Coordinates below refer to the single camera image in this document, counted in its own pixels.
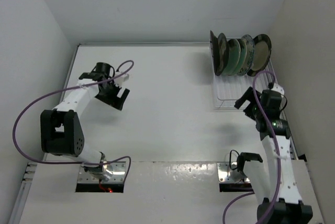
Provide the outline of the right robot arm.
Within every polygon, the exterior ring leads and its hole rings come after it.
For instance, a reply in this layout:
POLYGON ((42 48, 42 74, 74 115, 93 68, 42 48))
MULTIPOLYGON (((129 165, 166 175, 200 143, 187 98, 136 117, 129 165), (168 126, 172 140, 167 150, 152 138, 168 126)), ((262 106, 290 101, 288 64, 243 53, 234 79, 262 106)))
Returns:
POLYGON ((281 118, 282 87, 275 85, 262 92, 249 87, 235 103, 254 120, 264 147, 267 165, 257 153, 242 152, 237 159, 237 172, 251 183, 258 201, 258 223, 309 223, 312 207, 303 203, 297 188, 290 153, 291 131, 288 122, 281 118))

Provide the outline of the brown patterned rim plate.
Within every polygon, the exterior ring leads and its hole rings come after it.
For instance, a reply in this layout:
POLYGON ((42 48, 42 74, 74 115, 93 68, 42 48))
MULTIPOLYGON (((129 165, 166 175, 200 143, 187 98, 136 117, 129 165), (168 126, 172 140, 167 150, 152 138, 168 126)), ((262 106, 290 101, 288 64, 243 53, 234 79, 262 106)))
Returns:
POLYGON ((248 70, 248 76, 255 76, 263 71, 271 57, 272 42, 267 34, 259 34, 254 39, 254 58, 252 67, 248 70))

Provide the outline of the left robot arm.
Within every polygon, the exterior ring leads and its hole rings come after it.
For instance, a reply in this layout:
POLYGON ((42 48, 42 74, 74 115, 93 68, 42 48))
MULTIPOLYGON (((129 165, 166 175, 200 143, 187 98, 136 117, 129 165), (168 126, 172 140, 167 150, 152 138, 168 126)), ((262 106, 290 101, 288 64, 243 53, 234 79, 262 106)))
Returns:
POLYGON ((44 110, 40 115, 43 152, 67 157, 100 182, 109 181, 114 174, 113 167, 102 151, 92 149, 85 142, 80 117, 93 99, 122 110, 130 92, 122 89, 122 85, 128 79, 129 74, 103 62, 96 63, 91 72, 82 73, 77 88, 52 110, 44 110))

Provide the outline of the teal flower plate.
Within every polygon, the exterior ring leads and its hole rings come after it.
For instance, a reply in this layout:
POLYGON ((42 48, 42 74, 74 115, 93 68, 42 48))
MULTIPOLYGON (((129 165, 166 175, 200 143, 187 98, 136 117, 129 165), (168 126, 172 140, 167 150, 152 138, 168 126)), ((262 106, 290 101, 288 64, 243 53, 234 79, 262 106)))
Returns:
POLYGON ((241 37, 238 42, 240 44, 240 56, 235 73, 237 76, 243 76, 247 69, 247 40, 245 37, 241 37))
POLYGON ((240 43, 237 39, 230 39, 228 41, 229 46, 229 59, 226 68, 223 70, 223 75, 231 75, 238 65, 240 58, 240 43))

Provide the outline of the grey rim plate front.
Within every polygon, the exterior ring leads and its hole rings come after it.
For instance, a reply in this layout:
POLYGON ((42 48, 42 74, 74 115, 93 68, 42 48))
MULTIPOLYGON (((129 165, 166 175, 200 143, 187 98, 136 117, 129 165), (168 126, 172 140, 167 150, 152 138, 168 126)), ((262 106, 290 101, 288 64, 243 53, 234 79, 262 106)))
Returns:
POLYGON ((220 76, 228 65, 229 46, 225 34, 222 32, 218 36, 219 45, 219 63, 216 70, 216 76, 220 76))

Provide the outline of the grey rim beige plate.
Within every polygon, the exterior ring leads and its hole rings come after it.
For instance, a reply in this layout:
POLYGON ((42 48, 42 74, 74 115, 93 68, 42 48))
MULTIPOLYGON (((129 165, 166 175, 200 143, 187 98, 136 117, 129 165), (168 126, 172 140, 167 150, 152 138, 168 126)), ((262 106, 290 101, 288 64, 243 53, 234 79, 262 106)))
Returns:
POLYGON ((211 56, 214 63, 214 73, 216 76, 220 75, 220 53, 219 53, 219 43, 218 38, 214 35, 213 31, 210 31, 210 50, 211 50, 211 56))

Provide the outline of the blue floral white plate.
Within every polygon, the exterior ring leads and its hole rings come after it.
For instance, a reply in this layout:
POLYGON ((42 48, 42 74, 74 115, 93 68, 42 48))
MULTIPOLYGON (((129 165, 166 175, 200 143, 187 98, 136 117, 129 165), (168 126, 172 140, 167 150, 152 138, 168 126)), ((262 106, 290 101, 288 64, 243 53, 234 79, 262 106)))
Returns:
POLYGON ((238 72, 238 76, 244 76, 250 70, 252 63, 253 63, 254 47, 255 47, 254 40, 250 35, 246 34, 242 36, 241 39, 243 42, 245 42, 247 54, 246 54, 243 66, 238 72))

